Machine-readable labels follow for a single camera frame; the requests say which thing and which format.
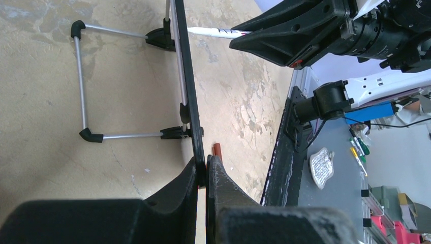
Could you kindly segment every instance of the workbench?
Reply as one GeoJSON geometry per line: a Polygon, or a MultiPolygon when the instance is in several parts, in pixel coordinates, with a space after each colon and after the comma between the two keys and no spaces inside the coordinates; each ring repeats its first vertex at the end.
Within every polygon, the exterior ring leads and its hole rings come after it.
{"type": "MultiPolygon", "coordinates": [[[[352,221],[358,240],[370,243],[371,237],[363,225],[363,219],[370,218],[370,210],[361,197],[361,190],[368,189],[368,183],[350,151],[349,138],[352,136],[346,120],[339,118],[327,121],[306,154],[301,153],[302,150],[293,152],[291,139],[284,133],[288,125],[289,101],[294,101],[297,97],[295,90],[297,92],[299,89],[305,97],[311,97],[313,91],[325,83],[360,76],[358,72],[364,69],[356,65],[367,66],[368,74],[381,71],[374,68],[379,66],[373,64],[373,60],[368,64],[359,64],[354,57],[335,55],[322,58],[312,67],[294,71],[261,204],[338,209],[352,221]],[[328,65],[338,67],[339,72],[334,69],[331,71],[328,65]],[[311,177],[308,159],[323,147],[335,152],[334,175],[326,182],[324,189],[320,190],[311,177]]],[[[312,121],[311,125],[313,128],[304,127],[302,148],[307,144],[306,137],[311,129],[316,130],[316,121],[312,121]]]]}

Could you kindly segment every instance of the concrete floor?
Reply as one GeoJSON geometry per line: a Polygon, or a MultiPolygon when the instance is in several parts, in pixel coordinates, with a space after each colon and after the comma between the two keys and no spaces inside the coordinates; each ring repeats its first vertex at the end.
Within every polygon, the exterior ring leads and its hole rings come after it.
{"type": "MultiPolygon", "coordinates": [[[[187,0],[188,26],[231,27],[260,14],[253,0],[187,0]]],[[[146,198],[192,156],[190,140],[83,141],[70,24],[147,33],[164,1],[0,2],[0,223],[33,199],[146,198]]],[[[83,31],[89,127],[145,133],[180,125],[175,53],[141,39],[83,31]]],[[[292,71],[190,35],[205,153],[219,142],[229,175],[259,201],[292,71]]],[[[204,191],[197,243],[204,243],[204,191]]]]}

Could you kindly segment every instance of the metal rod frame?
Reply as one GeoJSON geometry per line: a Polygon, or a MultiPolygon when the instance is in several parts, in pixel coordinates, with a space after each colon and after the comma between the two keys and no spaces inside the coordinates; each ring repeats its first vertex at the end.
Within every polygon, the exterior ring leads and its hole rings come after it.
{"type": "MultiPolygon", "coordinates": [[[[124,32],[117,29],[105,28],[105,27],[95,26],[90,24],[86,24],[85,27],[90,29],[106,31],[110,33],[122,34],[126,36],[139,37],[144,39],[148,38],[146,35],[142,35],[138,33],[124,32]]],[[[74,37],[74,41],[75,41],[75,48],[76,48],[76,59],[78,64],[79,89],[80,89],[80,95],[81,95],[82,127],[83,129],[86,129],[88,128],[88,120],[87,120],[87,109],[86,109],[86,103],[85,103],[84,78],[83,78],[83,72],[82,72],[81,47],[80,47],[80,40],[78,37],[74,37]]],[[[159,136],[163,136],[163,133],[156,132],[156,133],[146,133],[146,134],[103,135],[103,139],[122,139],[122,138],[159,137],[159,136]]]]}
{"type": "Polygon", "coordinates": [[[166,9],[165,9],[165,20],[169,20],[169,9],[170,9],[170,0],[166,0],[166,9]]]}
{"type": "Polygon", "coordinates": [[[106,27],[102,27],[102,26],[96,26],[96,25],[92,25],[92,24],[85,24],[85,28],[89,28],[89,29],[97,29],[100,31],[105,31],[105,32],[111,32],[111,33],[117,33],[117,34],[122,34],[122,35],[126,35],[126,36],[131,36],[131,37],[138,37],[138,38],[144,38],[144,39],[148,39],[148,36],[144,35],[144,34],[140,34],[140,33],[133,33],[133,32],[125,32],[125,31],[121,31],[119,29],[112,29],[112,28],[106,28],[106,27]]]}
{"type": "Polygon", "coordinates": [[[170,0],[172,7],[172,28],[174,30],[174,40],[177,45],[175,45],[176,49],[176,59],[178,64],[178,73],[179,73],[179,82],[181,89],[181,102],[184,106],[187,105],[187,92],[186,92],[186,79],[184,76],[184,69],[182,64],[182,56],[181,56],[181,47],[179,44],[179,31],[178,31],[178,19],[176,16],[176,8],[175,8],[175,0],[170,0]]]}

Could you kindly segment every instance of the black plastic clip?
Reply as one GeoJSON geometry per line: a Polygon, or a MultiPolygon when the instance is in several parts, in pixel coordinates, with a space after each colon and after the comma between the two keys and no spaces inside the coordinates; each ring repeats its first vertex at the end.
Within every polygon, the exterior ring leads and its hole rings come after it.
{"type": "Polygon", "coordinates": [[[70,36],[72,38],[79,38],[81,40],[81,30],[85,29],[85,23],[82,20],[77,20],[73,22],[72,27],[70,28],[70,36]]]}
{"type": "Polygon", "coordinates": [[[181,122],[183,124],[190,123],[190,109],[189,105],[184,105],[183,103],[180,103],[179,105],[179,116],[181,118],[181,122]]]}
{"type": "Polygon", "coordinates": [[[175,41],[171,36],[171,20],[163,19],[163,28],[150,31],[145,42],[147,44],[175,52],[175,41]]]}
{"type": "Polygon", "coordinates": [[[85,128],[79,132],[79,135],[82,137],[82,139],[88,142],[102,143],[103,141],[103,134],[93,134],[89,128],[85,128]]]}
{"type": "Polygon", "coordinates": [[[184,139],[192,136],[192,130],[186,129],[186,131],[183,131],[181,126],[163,129],[160,132],[163,133],[163,135],[160,137],[161,139],[184,139]]]}

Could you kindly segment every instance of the white wall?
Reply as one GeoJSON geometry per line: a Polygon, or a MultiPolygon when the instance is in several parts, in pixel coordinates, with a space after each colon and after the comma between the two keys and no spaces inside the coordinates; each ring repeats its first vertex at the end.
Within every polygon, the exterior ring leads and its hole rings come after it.
{"type": "Polygon", "coordinates": [[[266,12],[268,9],[279,4],[282,0],[255,0],[262,12],[266,12]]]}
{"type": "Polygon", "coordinates": [[[396,186],[414,202],[431,207],[431,139],[425,125],[372,130],[368,183],[396,186]]]}

